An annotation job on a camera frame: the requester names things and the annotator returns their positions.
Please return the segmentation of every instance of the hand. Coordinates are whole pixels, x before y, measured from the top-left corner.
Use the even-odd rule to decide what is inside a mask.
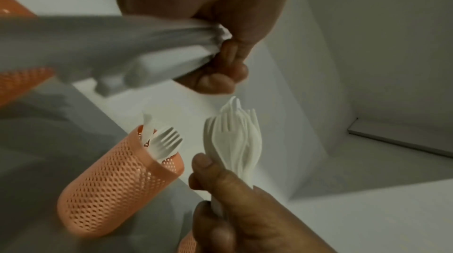
[[[222,204],[229,222],[201,202],[193,216],[193,236],[199,253],[333,253],[271,195],[251,189],[234,173],[221,168],[204,154],[195,156],[189,185],[207,190]]]
[[[162,18],[201,18],[226,27],[233,38],[207,66],[178,79],[208,94],[232,93],[248,76],[244,60],[274,26],[286,0],[117,0],[124,14]]]

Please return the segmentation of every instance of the mesh pattern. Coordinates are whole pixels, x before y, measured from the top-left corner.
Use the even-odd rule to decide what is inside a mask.
[[[158,164],[141,146],[140,131],[65,188],[57,207],[69,231],[85,237],[110,233],[183,173],[179,154]]]
[[[197,242],[195,241],[192,231],[184,237],[179,243],[178,253],[195,253]]]
[[[53,76],[50,68],[0,73],[0,106],[15,100]]]
[[[0,0],[0,19],[10,16],[34,17],[15,0]],[[49,68],[0,73],[0,107],[18,98],[53,76]]]

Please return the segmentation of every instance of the white wall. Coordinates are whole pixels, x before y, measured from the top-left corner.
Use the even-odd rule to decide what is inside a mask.
[[[289,209],[339,252],[452,252],[453,161],[347,136]]]
[[[453,131],[453,0],[308,0],[360,118]]]
[[[18,1],[37,14],[119,14],[115,0]],[[288,36],[295,27],[297,32]],[[264,148],[255,184],[286,202],[328,157],[328,148],[345,133],[353,115],[335,69],[329,68],[332,60],[305,0],[289,0],[266,43],[277,63],[264,44],[258,45],[247,61],[250,78],[236,94],[244,107],[257,109],[261,125]],[[302,75],[294,76],[295,71]],[[185,181],[193,155],[203,151],[204,120],[228,100],[198,95],[172,81],[109,99],[93,92],[93,81],[76,86],[126,131],[142,122],[144,107],[175,126],[185,137],[181,149]]]

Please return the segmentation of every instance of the table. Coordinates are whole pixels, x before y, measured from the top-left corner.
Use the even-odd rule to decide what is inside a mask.
[[[179,179],[103,238],[73,236],[57,217],[63,188],[125,136],[56,79],[0,108],[0,252],[175,252],[201,201]]]

